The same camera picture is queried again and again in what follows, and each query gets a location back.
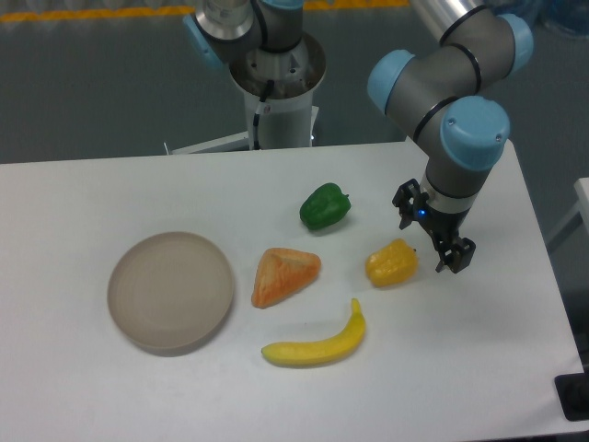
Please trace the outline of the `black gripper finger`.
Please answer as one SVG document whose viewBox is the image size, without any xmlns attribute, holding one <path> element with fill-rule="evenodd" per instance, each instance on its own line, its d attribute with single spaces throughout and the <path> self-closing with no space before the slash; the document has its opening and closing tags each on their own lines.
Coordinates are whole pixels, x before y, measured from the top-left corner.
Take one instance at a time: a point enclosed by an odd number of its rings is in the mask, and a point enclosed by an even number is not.
<svg viewBox="0 0 589 442">
<path fill-rule="evenodd" d="M 437 239 L 433 245 L 439 255 L 439 262 L 435 267 L 438 273 L 443 269 L 448 269 L 452 273 L 459 273 L 466 269 L 476 250 L 474 241 L 460 236 L 450 240 Z"/>
<path fill-rule="evenodd" d="M 426 193 L 419 182 L 408 180 L 399 186 L 392 204 L 398 208 L 399 228 L 405 229 L 413 222 L 421 222 L 426 217 Z"/>
</svg>

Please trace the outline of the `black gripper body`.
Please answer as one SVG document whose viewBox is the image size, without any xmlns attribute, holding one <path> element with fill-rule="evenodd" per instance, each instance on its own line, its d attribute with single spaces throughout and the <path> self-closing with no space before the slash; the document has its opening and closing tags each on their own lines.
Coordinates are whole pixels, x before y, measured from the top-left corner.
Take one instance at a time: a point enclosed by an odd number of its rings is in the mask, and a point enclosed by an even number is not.
<svg viewBox="0 0 589 442">
<path fill-rule="evenodd" d="M 450 197 L 437 191 L 425 178 L 409 181 L 410 218 L 432 238 L 436 250 L 449 250 L 462 238 L 459 229 L 470 210 L 470 198 Z"/>
</svg>

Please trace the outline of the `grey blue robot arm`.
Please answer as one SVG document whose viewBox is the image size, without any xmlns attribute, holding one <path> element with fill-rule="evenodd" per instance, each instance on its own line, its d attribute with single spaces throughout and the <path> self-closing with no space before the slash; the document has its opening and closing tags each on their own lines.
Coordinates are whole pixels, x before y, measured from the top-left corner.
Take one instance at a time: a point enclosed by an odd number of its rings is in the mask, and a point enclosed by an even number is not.
<svg viewBox="0 0 589 442">
<path fill-rule="evenodd" d="M 199 1 L 183 23 L 202 58 L 227 66 L 244 97 L 251 149 L 308 147 L 312 98 L 325 54 L 303 29 L 300 1 Z M 430 236 L 439 267 L 467 268 L 475 243 L 459 229 L 510 135 L 510 121 L 483 88 L 530 59 L 526 22 L 494 15 L 480 1 L 415 1 L 438 42 L 418 58 L 405 50 L 372 69 L 367 93 L 379 111 L 427 156 L 420 180 L 402 184 L 392 203 L 400 224 Z"/>
</svg>

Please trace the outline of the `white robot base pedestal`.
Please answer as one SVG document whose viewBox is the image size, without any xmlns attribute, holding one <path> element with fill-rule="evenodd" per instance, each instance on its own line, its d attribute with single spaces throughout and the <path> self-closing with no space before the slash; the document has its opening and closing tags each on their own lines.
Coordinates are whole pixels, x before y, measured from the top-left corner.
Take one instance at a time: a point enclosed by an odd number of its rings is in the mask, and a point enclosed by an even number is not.
<svg viewBox="0 0 589 442">
<path fill-rule="evenodd" d="M 303 33 L 286 52 L 256 49 L 229 65 L 242 93 L 247 130 L 171 150 L 171 155 L 309 147 L 318 107 L 314 92 L 326 73 L 326 56 L 316 39 Z"/>
</svg>

